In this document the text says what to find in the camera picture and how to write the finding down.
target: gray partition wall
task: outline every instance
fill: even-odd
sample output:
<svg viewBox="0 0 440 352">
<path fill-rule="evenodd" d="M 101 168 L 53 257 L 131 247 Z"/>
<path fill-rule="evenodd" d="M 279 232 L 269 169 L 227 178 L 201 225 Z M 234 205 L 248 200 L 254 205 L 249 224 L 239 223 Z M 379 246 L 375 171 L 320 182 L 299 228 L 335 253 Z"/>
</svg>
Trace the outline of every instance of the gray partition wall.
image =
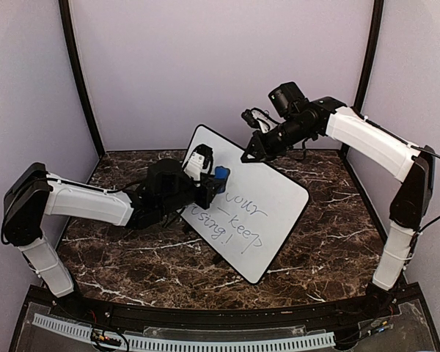
<svg viewBox="0 0 440 352">
<path fill-rule="evenodd" d="M 387 1 L 363 112 L 373 121 L 440 153 L 440 1 Z M 350 161 L 383 223 L 399 183 L 352 150 Z M 440 161 L 425 222 L 440 214 Z M 418 281 L 440 336 L 440 222 L 419 239 L 407 278 Z"/>
<path fill-rule="evenodd" d="M 86 181 L 97 155 L 75 88 L 57 1 L 0 1 L 0 226 L 3 196 L 40 161 Z M 56 243 L 65 218 L 45 222 Z M 20 252 L 0 242 L 0 351 L 10 345 L 30 283 Z"/>
<path fill-rule="evenodd" d="M 187 147 L 205 123 L 245 145 L 267 94 L 352 104 L 371 0 L 72 0 L 81 65 L 107 150 Z M 339 147 L 321 139 L 310 147 Z"/>
</svg>

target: white slotted strip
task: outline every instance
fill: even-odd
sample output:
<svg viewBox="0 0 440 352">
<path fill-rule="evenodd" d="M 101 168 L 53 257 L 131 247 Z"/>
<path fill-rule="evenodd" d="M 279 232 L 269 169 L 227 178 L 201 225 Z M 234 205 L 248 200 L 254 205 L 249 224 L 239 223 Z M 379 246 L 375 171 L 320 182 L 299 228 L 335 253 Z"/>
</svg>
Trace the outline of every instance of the white slotted strip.
<svg viewBox="0 0 440 352">
<path fill-rule="evenodd" d="M 37 313 L 34 315 L 32 324 L 74 340 L 90 343 L 89 337 L 92 329 L 89 325 L 70 323 Z M 120 340 L 120 337 L 112 332 L 106 332 L 106 336 Z M 333 332 L 250 342 L 197 342 L 160 340 L 129 334 L 124 336 L 129 341 L 131 351 L 134 352 L 295 352 L 335 346 Z M 125 350 L 124 343 L 119 349 Z"/>
</svg>

